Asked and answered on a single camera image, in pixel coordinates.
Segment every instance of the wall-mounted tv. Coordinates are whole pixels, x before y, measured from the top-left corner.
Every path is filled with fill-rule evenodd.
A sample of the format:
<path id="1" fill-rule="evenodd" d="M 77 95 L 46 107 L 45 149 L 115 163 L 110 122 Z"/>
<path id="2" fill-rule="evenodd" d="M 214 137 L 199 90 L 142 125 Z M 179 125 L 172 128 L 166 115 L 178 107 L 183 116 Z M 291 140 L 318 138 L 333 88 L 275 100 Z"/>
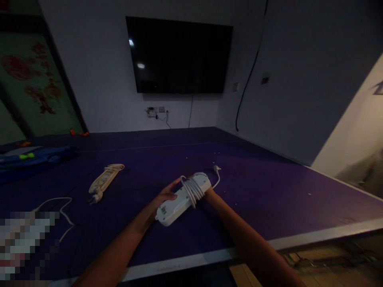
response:
<path id="1" fill-rule="evenodd" d="M 126 17 L 138 93 L 222 93 L 233 27 Z"/>

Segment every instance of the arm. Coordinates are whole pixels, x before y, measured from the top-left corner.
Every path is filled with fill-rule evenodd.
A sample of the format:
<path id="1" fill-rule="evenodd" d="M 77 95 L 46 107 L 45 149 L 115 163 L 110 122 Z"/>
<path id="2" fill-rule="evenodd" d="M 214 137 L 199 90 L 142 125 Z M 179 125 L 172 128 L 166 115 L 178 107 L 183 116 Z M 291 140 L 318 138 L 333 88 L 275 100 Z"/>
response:
<path id="1" fill-rule="evenodd" d="M 165 200 L 176 199 L 172 189 L 179 181 L 177 179 L 165 187 L 92 262 L 73 286 L 116 286 L 146 230 L 154 221 L 157 208 Z"/>
<path id="2" fill-rule="evenodd" d="M 283 258 L 212 188 L 205 193 L 233 239 L 239 255 L 262 286 L 305 286 Z"/>

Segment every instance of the black cable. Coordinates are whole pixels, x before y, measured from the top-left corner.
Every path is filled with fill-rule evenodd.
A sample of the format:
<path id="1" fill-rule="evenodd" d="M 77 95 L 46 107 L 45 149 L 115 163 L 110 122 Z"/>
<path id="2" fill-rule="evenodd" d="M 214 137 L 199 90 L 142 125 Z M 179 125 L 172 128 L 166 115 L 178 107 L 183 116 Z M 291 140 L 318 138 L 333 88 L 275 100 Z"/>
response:
<path id="1" fill-rule="evenodd" d="M 266 12 L 267 12 L 267 6 L 268 6 L 268 0 L 266 0 L 265 12 L 263 13 L 263 27 L 262 27 L 262 32 L 261 32 L 261 38 L 259 40 L 259 46 L 258 46 L 257 54 L 255 55 L 254 63 L 253 63 L 253 66 L 251 67 L 251 71 L 250 71 L 249 77 L 247 78 L 247 82 L 246 82 L 245 88 L 243 89 L 242 96 L 241 96 L 241 101 L 239 102 L 239 106 L 238 106 L 238 110 L 237 110 L 237 116 L 235 118 L 235 129 L 237 130 L 237 132 L 239 132 L 237 123 L 238 123 L 239 109 L 241 108 L 241 104 L 242 104 L 242 100 L 243 100 L 243 95 L 245 94 L 245 91 L 246 91 L 246 88 L 247 88 L 247 84 L 249 83 L 251 74 L 253 73 L 253 70 L 254 70 L 254 67 L 255 67 L 255 63 L 256 63 L 256 61 L 258 59 L 259 50 L 261 49 L 263 31 L 265 30 L 265 17 L 266 17 Z"/>
<path id="2" fill-rule="evenodd" d="M 189 116 L 189 126 L 188 128 L 190 128 L 190 118 L 192 117 L 191 114 L 192 114 L 192 109 L 193 109 L 193 98 L 194 98 L 194 94 L 191 95 L 191 105 L 190 105 L 190 116 Z"/>
<path id="3" fill-rule="evenodd" d="M 170 129 L 172 129 L 172 128 L 169 126 L 169 124 L 168 124 L 168 118 L 169 118 L 169 113 L 166 111 L 166 124 L 168 125 L 168 127 L 169 127 Z"/>

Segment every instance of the television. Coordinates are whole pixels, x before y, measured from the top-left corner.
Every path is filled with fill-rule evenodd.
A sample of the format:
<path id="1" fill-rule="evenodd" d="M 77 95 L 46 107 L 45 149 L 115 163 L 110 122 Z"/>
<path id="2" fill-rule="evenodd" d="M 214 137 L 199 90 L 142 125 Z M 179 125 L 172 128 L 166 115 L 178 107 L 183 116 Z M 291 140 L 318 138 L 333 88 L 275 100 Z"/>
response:
<path id="1" fill-rule="evenodd" d="M 222 93 L 233 27 L 126 17 L 138 93 Z"/>

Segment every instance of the power strip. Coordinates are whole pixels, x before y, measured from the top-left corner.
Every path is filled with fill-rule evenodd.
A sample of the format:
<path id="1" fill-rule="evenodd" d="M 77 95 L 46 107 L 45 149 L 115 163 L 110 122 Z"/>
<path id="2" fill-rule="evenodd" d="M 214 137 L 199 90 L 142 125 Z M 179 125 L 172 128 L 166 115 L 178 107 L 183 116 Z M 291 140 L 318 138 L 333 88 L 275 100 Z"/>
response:
<path id="1" fill-rule="evenodd" d="M 219 170 L 220 168 L 215 165 L 214 171 L 218 174 L 218 181 L 213 188 L 219 183 Z M 185 177 L 181 176 L 183 187 L 175 193 L 177 198 L 173 201 L 165 201 L 157 209 L 156 220 L 164 226 L 172 224 L 190 206 L 195 208 L 197 200 L 200 200 L 211 187 L 210 180 L 205 173 L 195 173 L 185 182 L 183 178 Z"/>
<path id="2" fill-rule="evenodd" d="M 89 187 L 89 193 L 93 194 L 92 198 L 89 200 L 89 204 L 96 204 L 100 202 L 104 191 L 116 177 L 118 172 L 124 168 L 125 166 L 123 164 L 118 163 L 108 165 L 104 168 L 104 172 L 98 178 L 96 178 L 91 187 Z"/>

